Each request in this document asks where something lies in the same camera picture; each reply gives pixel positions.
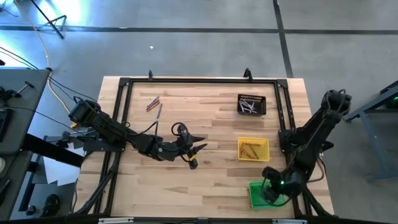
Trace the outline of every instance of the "gray floor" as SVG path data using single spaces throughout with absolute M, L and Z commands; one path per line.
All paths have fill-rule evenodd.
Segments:
M 271 0 L 37 2 L 51 18 L 67 14 L 71 26 L 276 28 Z M 44 21 L 29 1 L 21 4 L 35 23 Z M 279 4 L 287 29 L 398 29 L 398 2 L 393 0 L 280 0 Z M 19 17 L 0 12 L 0 25 L 27 25 L 11 1 L 6 9 Z M 94 98 L 103 76 L 147 75 L 149 69 L 154 75 L 240 77 L 249 67 L 255 77 L 286 77 L 277 34 L 64 32 L 64 40 L 54 32 L 41 34 L 53 77 Z M 398 35 L 287 35 L 286 39 L 294 77 L 305 79 L 313 112 L 329 89 L 347 89 L 355 109 L 397 80 Z M 43 47 L 34 32 L 1 30 L 0 45 L 46 67 Z M 70 123 L 48 89 L 38 111 Z M 394 136 L 394 118 L 386 119 L 373 119 L 374 125 L 391 130 Z M 41 137 L 63 130 L 37 115 L 29 132 Z M 340 123 L 329 140 L 335 148 L 325 153 L 325 163 L 335 213 L 343 218 L 397 223 L 397 179 L 365 179 L 377 172 L 378 164 L 361 122 Z M 393 145 L 386 145 L 392 163 L 397 161 Z M 46 186 L 38 186 L 35 194 L 46 192 L 43 188 Z M 13 218 L 21 217 L 23 214 L 13 214 Z

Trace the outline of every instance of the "yellow bin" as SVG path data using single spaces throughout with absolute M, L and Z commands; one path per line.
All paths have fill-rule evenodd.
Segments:
M 238 137 L 238 159 L 269 161 L 268 139 Z

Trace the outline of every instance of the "wood plank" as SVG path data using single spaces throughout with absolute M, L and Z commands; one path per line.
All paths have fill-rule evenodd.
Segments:
M 98 102 L 108 114 L 113 113 L 119 78 L 103 79 Z M 296 126 L 302 126 L 311 117 L 305 84 L 299 78 L 288 79 L 288 83 L 295 123 Z M 123 112 L 125 92 L 126 89 L 119 109 L 119 121 Z M 238 93 L 266 96 L 267 114 L 261 117 L 238 115 L 236 112 Z M 283 91 L 280 94 L 285 123 L 290 127 Z M 158 95 L 163 103 L 159 135 L 166 141 L 173 141 L 175 136 L 171 135 L 170 127 L 175 122 L 181 121 L 187 125 L 190 133 L 205 137 L 203 142 L 208 145 L 198 154 L 199 166 L 196 170 L 190 170 L 181 158 L 176 158 L 174 162 L 158 162 L 138 154 L 130 144 L 126 145 L 119 166 L 112 216 L 228 218 L 294 216 L 291 203 L 282 208 L 254 210 L 250 208 L 248 197 L 248 184 L 262 181 L 261 171 L 265 166 L 279 170 L 283 170 L 286 166 L 277 138 L 277 130 L 280 127 L 272 85 L 135 83 L 127 116 L 132 129 L 143 131 L 155 120 L 158 108 L 150 112 L 146 112 L 145 108 Z M 271 160 L 239 161 L 237 139 L 240 136 L 267 138 Z M 103 152 L 95 152 L 84 162 L 78 181 L 78 201 L 75 210 L 84 204 L 97 186 L 103 156 Z M 320 175 L 320 169 L 317 167 L 312 178 L 316 179 Z M 324 208 L 333 213 L 326 178 L 311 183 L 308 187 Z M 103 202 L 107 194 L 108 188 L 105 190 Z

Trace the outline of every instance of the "white cable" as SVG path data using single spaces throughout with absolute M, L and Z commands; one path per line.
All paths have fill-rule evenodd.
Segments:
M 15 5 L 18 7 L 18 9 L 20 10 L 20 12 L 24 15 L 25 19 L 30 23 L 30 25 L 33 27 L 33 29 L 35 30 L 37 36 L 39 37 L 43 48 L 44 48 L 44 52 L 45 52 L 45 59 L 47 60 L 47 68 L 50 68 L 50 62 L 49 62 L 49 53 L 47 52 L 47 48 L 44 44 L 44 41 L 42 39 L 42 37 L 40 36 L 39 32 L 37 31 L 35 25 L 33 25 L 33 22 L 29 19 L 29 16 L 26 14 L 25 10 L 22 9 L 22 7 L 19 5 L 17 0 L 14 0 Z M 67 105 L 65 104 L 65 102 L 57 95 L 57 93 L 53 90 L 51 83 L 50 83 L 50 79 L 47 79 L 47 85 L 50 88 L 50 91 L 54 94 L 54 96 L 59 100 L 59 102 L 61 102 L 61 104 L 63 105 L 63 107 L 66 109 L 66 111 L 68 113 L 70 113 L 70 110 L 68 109 Z

